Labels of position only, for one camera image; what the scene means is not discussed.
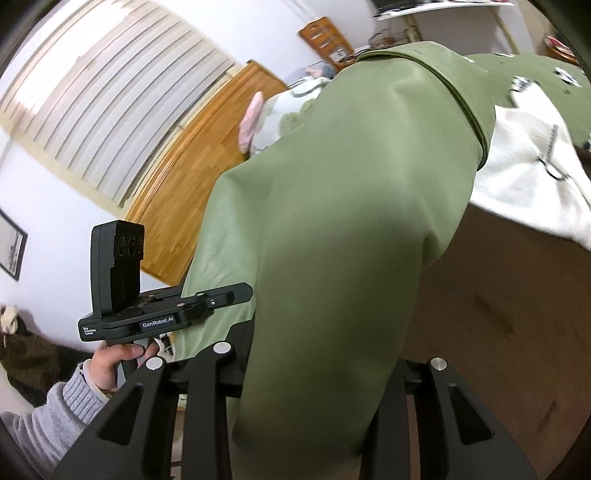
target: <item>human hand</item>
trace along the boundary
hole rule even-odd
[[[116,364],[123,360],[138,359],[138,366],[140,366],[148,358],[158,355],[158,351],[160,351],[160,346],[153,341],[148,345],[145,353],[144,347],[141,345],[127,343],[107,347],[106,342],[101,342],[90,360],[90,377],[101,390],[113,393],[117,390]]]

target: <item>black mount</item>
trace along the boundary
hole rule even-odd
[[[231,480],[226,397],[239,398],[254,320],[192,359],[146,362],[86,428],[53,480],[169,480],[178,396],[188,394],[182,475]],[[414,396],[421,480],[535,480],[499,421],[440,358],[400,360],[369,428],[362,480],[408,480],[407,395]]]
[[[144,258],[145,229],[138,223],[115,220],[97,225],[90,236],[90,291],[92,314],[78,322],[83,342],[106,340],[108,346],[133,343],[187,328],[212,310],[250,301],[246,283],[214,288],[181,297],[182,287],[140,294],[140,262]],[[137,361],[123,361],[125,378]]]

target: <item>brown table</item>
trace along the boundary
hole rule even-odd
[[[591,252],[469,206],[403,356],[445,358],[546,478],[591,414],[590,293]]]

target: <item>metal pin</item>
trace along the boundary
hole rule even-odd
[[[218,342],[213,346],[213,351],[218,355],[224,355],[230,350],[232,350],[232,345],[230,345],[228,342]]]
[[[447,362],[440,356],[437,356],[431,359],[431,366],[437,371],[442,371],[447,368]]]
[[[552,127],[552,134],[550,135],[550,143],[544,156],[538,157],[538,160],[544,164],[546,172],[553,179],[557,181],[564,181],[569,176],[561,171],[556,165],[552,163],[552,155],[554,154],[554,147],[556,146],[556,140],[558,139],[558,125]]]
[[[146,361],[146,367],[149,370],[157,370],[164,365],[164,360],[162,360],[159,356],[153,356]]]

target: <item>knit sleeve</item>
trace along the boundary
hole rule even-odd
[[[103,406],[77,368],[67,383],[53,386],[42,407],[20,416],[5,412],[0,417],[31,466],[45,477]]]

